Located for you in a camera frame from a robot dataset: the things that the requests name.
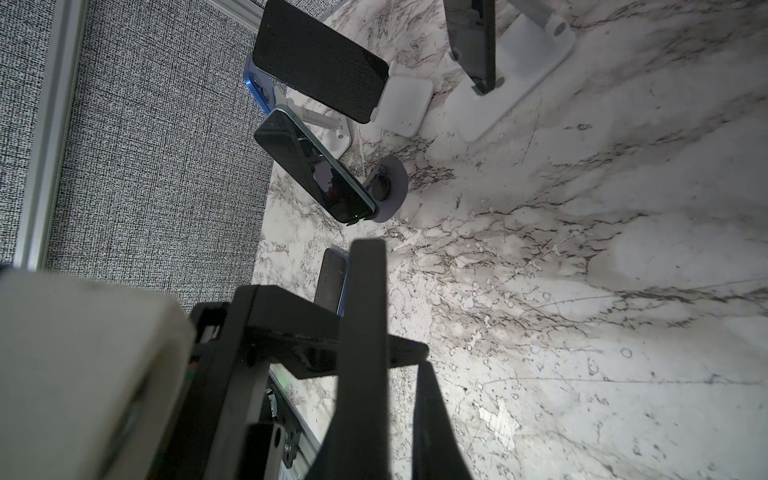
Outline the white stand far left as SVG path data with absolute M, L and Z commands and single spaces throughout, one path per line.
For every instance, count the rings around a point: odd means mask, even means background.
M 275 98 L 276 104 L 289 108 L 336 159 L 351 146 L 350 122 L 346 116 L 335 111 L 322 114 L 299 106 L 279 89 L 275 90 Z

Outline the black textured-back phone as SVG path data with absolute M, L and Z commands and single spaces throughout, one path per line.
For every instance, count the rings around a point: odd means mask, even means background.
M 264 7 L 252 61 L 360 124 L 371 121 L 389 79 L 382 58 L 282 0 Z

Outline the grey round stand front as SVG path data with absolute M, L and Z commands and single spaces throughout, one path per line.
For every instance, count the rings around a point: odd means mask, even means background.
M 402 207 L 409 190 L 409 176 L 400 159 L 389 155 L 377 163 L 363 186 L 376 206 L 368 220 L 384 223 Z

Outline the blue-cased phone far left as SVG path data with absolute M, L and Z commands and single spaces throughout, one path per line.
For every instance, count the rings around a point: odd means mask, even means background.
M 277 104 L 274 83 L 268 74 L 253 63 L 251 56 L 246 57 L 243 81 L 264 115 L 268 116 Z

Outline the green-edged phone on round stand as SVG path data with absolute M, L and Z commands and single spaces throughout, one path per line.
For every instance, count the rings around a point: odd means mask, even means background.
M 288 107 L 276 106 L 254 139 L 336 221 L 351 225 L 378 212 L 363 185 Z

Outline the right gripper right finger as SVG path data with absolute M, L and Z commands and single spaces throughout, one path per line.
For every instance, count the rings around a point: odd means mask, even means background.
M 413 415 L 413 479 L 471 479 L 432 364 L 420 362 Z

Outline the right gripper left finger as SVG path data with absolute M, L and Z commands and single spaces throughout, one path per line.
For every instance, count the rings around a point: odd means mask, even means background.
M 389 345 L 385 242 L 350 248 L 340 322 L 336 410 L 309 479 L 387 479 Z

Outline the white centre phone stand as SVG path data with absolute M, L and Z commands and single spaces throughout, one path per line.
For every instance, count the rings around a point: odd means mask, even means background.
M 551 74 L 573 51 L 568 22 L 542 1 L 513 1 L 518 17 L 496 40 L 496 88 L 480 96 L 467 78 L 445 101 L 458 135 L 475 142 Z

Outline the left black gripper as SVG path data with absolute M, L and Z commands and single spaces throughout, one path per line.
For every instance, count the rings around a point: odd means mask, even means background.
M 289 440 L 285 422 L 264 420 L 269 369 L 302 379 L 334 376 L 342 317 L 277 286 L 243 286 L 229 303 L 196 306 L 192 382 L 159 466 L 161 479 L 272 479 Z M 389 369 L 427 361 L 426 345 L 388 333 Z

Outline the white stand behind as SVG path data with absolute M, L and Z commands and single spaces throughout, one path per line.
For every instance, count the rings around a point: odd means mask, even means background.
M 390 76 L 371 121 L 385 131 L 412 138 L 422 124 L 433 90 L 429 79 Z

